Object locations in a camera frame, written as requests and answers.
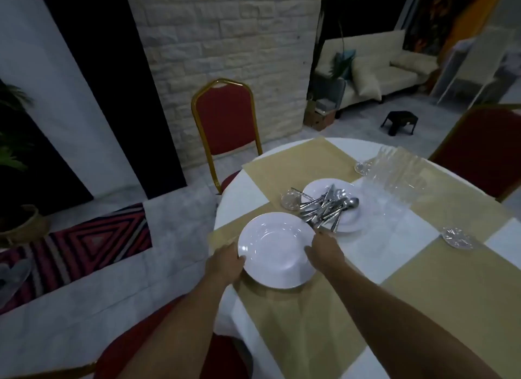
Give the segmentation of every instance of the banquet chair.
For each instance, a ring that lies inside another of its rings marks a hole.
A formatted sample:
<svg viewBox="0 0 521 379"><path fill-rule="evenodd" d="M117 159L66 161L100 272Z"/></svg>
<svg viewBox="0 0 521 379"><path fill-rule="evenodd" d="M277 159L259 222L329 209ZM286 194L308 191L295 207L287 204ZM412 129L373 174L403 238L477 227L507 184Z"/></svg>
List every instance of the banquet chair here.
<svg viewBox="0 0 521 379"><path fill-rule="evenodd" d="M193 96L192 115L201 135L215 187L222 195L240 170L225 178L221 184L212 156L228 153L253 141L258 155L262 154L253 93L250 87L237 81L213 80Z"/></svg>
<svg viewBox="0 0 521 379"><path fill-rule="evenodd" d="M478 93L467 107L470 109L485 87L494 81L494 75L498 71L513 33L513 29L486 27L474 41L456 75L436 104L441 102L454 81L463 80L480 86Z"/></svg>
<svg viewBox="0 0 521 379"><path fill-rule="evenodd" d="M90 374L94 374L94 379L115 379L141 345L145 343L183 297L178 297L167 303L121 334L108 345L100 358L93 363L77 368L58 369L17 376L11 379L79 379ZM227 379L248 379L250 377L246 365L232 342L232 338L213 334L200 378L211 379L221 376Z"/></svg>
<svg viewBox="0 0 521 379"><path fill-rule="evenodd" d="M502 202L521 185L521 104L474 106L429 160Z"/></svg>

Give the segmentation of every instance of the black stool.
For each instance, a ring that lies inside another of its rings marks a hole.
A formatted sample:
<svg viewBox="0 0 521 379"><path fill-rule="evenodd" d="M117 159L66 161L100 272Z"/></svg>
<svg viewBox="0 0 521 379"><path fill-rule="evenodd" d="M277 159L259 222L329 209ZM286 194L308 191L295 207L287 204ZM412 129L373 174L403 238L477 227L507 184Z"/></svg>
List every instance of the black stool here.
<svg viewBox="0 0 521 379"><path fill-rule="evenodd" d="M382 127L387 120L391 120L392 125L389 128L388 135L389 136L396 136L396 132L398 131L399 127L404 127L406 125L412 124L413 130L411 131L411 134L414 133L414 128L416 128L416 123L418 122L418 117L416 117L411 112L389 112L387 114L386 119L383 120Z"/></svg>

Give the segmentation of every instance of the rug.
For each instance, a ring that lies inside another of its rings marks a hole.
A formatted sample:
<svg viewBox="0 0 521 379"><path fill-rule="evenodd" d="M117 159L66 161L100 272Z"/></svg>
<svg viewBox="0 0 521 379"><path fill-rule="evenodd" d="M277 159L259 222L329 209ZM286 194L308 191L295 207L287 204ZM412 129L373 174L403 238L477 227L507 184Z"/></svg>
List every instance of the rug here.
<svg viewBox="0 0 521 379"><path fill-rule="evenodd" d="M0 314L150 247L145 209L139 203L11 248L0 253L0 263L12 267L30 258L33 268Z"/></svg>

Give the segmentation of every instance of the white brick wall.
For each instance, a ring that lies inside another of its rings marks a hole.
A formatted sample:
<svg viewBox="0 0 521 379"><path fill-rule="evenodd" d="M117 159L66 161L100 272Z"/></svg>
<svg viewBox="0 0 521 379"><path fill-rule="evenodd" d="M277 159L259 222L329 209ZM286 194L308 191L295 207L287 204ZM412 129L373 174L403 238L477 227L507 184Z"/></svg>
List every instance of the white brick wall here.
<svg viewBox="0 0 521 379"><path fill-rule="evenodd" d="M190 109L219 77L255 96L264 141L299 131L320 0L129 0L184 167L206 161Z"/></svg>

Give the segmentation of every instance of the hand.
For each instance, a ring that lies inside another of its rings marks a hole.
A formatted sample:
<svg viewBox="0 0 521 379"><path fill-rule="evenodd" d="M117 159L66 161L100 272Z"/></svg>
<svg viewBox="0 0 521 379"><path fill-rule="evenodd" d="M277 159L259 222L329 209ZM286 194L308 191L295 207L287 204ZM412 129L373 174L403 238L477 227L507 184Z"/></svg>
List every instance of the hand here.
<svg viewBox="0 0 521 379"><path fill-rule="evenodd" d="M235 282L241 274L246 257L237 256L237 242L217 249L207 261L205 275L224 282L227 286Z"/></svg>
<svg viewBox="0 0 521 379"><path fill-rule="evenodd" d="M306 246L304 250L311 265L323 274L336 267L345 266L344 253L336 239L322 230L315 230L311 246Z"/></svg>

